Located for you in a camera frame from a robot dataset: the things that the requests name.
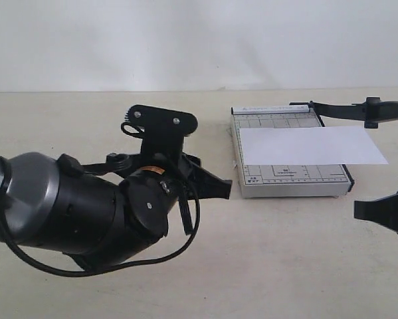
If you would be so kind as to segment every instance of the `beige table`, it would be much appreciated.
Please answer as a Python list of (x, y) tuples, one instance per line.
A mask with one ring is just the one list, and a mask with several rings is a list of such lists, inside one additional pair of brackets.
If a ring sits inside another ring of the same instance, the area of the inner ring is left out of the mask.
[[(92, 163), (110, 152), (136, 153), (140, 141), (125, 136), (120, 123), (128, 106), (148, 104), (194, 113), (199, 128), (187, 138), (185, 151), (235, 181), (231, 200), (202, 201), (196, 240), (161, 265), (60, 278), (27, 266), (0, 243), (0, 318), (398, 318), (398, 236), (353, 219), (355, 199), (398, 190), (398, 122), (369, 131), (390, 165), (350, 166), (356, 185), (337, 199), (241, 199), (227, 131), (232, 105), (349, 104), (366, 96), (398, 100), (398, 88), (0, 94), (2, 156), (64, 152)], [(176, 209), (169, 222), (168, 238), (138, 258), (166, 255), (183, 244)], [(29, 252), (54, 266), (72, 267), (61, 254)]]

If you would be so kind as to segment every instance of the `robotic arm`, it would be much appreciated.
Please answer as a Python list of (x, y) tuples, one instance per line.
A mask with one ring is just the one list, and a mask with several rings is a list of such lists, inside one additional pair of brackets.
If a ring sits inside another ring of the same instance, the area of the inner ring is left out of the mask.
[[(184, 138), (197, 129), (192, 114), (135, 105), (121, 129), (142, 139), (139, 154), (109, 154), (89, 165), (67, 154), (57, 160), (35, 152), (0, 156), (0, 242), (36, 269), (67, 277), (162, 263), (187, 249), (199, 226), (199, 200), (228, 199), (232, 181), (183, 153)], [(100, 178), (107, 173), (122, 181)], [(195, 201), (194, 225), (189, 200)], [(167, 215), (177, 202), (189, 236), (184, 246), (159, 259), (124, 263), (167, 235)], [(62, 252), (82, 270), (44, 265), (20, 246)]]
[[(314, 108), (319, 116), (358, 120), (364, 127), (378, 128), (379, 123), (398, 120), (398, 101), (381, 101), (378, 97), (367, 97), (366, 101), (347, 106), (322, 103), (298, 102)], [(371, 221), (398, 233), (398, 192), (375, 201), (355, 201), (354, 218)]]

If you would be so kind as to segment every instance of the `sheet of paper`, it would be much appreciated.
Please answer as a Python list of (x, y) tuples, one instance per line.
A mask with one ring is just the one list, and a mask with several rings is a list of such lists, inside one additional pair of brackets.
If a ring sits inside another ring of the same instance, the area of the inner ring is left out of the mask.
[(245, 165), (388, 164), (362, 126), (241, 128)]

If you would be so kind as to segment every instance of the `ruler scale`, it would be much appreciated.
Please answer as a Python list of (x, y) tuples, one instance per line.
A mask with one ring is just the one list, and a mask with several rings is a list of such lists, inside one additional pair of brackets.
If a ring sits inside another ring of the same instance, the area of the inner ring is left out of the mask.
[(323, 126), (307, 105), (232, 108), (231, 130), (239, 184), (244, 198), (346, 195), (353, 179), (344, 165), (244, 165), (240, 128)]

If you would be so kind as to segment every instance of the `white wall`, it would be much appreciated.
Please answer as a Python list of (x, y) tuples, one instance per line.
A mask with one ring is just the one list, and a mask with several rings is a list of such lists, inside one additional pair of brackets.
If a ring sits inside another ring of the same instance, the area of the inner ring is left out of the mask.
[(398, 86), (398, 0), (0, 0), (0, 91)]

